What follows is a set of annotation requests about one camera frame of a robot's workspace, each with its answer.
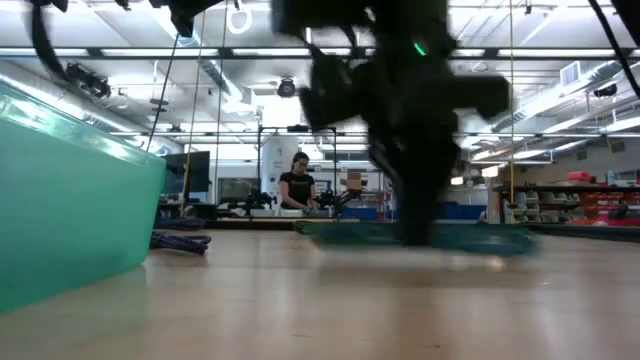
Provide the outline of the shelf with red bins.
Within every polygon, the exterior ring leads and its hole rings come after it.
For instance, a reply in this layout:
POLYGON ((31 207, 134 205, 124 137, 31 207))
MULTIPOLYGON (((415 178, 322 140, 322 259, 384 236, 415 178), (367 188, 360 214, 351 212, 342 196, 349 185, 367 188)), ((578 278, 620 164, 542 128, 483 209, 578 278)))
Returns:
POLYGON ((566 182, 515 185, 509 202, 509 183, 493 188, 502 224, 560 224, 640 227, 640 180, 598 183, 586 172, 574 172, 566 182))

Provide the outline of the translucent green plastic bin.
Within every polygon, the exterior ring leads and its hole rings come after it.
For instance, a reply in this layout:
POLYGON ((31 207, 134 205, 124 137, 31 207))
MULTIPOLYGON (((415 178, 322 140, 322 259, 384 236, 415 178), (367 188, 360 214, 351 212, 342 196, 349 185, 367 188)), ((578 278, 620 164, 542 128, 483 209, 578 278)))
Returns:
POLYGON ((0 314, 140 265, 165 165, 0 82, 0 314))

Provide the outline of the black aluminium table frame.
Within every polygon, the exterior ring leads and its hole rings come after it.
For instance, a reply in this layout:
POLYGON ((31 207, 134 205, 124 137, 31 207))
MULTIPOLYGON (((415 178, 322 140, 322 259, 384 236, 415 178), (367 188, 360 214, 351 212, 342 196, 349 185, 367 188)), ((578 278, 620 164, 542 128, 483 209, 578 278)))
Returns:
MULTIPOLYGON (((357 234, 363 234, 365 230, 372 230, 373 234, 393 235, 396 230, 394 223, 390 222, 359 222, 355 219, 335 221, 328 218, 322 219, 296 219, 296 218, 265 218, 244 219, 231 218, 226 220, 202 220, 202 219, 176 219, 157 220, 155 229, 162 230, 256 230, 256 231, 296 231, 298 233, 314 233, 319 230, 355 230, 357 234)), ((432 226, 432 233, 443 232, 445 235, 453 235, 455 231, 461 231, 469 235, 487 231, 491 235, 524 234, 529 232, 560 237, 575 237, 599 239, 607 241, 619 241, 640 244, 640 227, 615 227, 615 226, 587 226, 587 225, 560 225, 525 223, 519 225, 502 224, 475 224, 475 223, 438 223, 432 226)))

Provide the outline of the person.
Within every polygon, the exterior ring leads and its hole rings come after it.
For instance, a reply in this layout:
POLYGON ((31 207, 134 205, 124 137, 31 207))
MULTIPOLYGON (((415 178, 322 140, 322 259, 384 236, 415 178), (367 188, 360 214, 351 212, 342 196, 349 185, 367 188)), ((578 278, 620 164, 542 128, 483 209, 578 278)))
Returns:
POLYGON ((297 152, 292 159, 291 169, 281 174, 278 181, 281 208, 300 210, 304 214, 318 208, 314 200, 315 180, 307 172, 308 163, 308 155, 297 152))

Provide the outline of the black display screen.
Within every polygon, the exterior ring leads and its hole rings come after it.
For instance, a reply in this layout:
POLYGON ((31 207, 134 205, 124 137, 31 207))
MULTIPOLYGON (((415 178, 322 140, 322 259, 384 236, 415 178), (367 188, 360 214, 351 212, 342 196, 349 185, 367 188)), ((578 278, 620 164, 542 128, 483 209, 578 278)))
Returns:
POLYGON ((185 181, 191 192, 207 192, 210 184, 210 153, 208 151, 163 156, 166 162, 163 193, 182 193, 185 181))

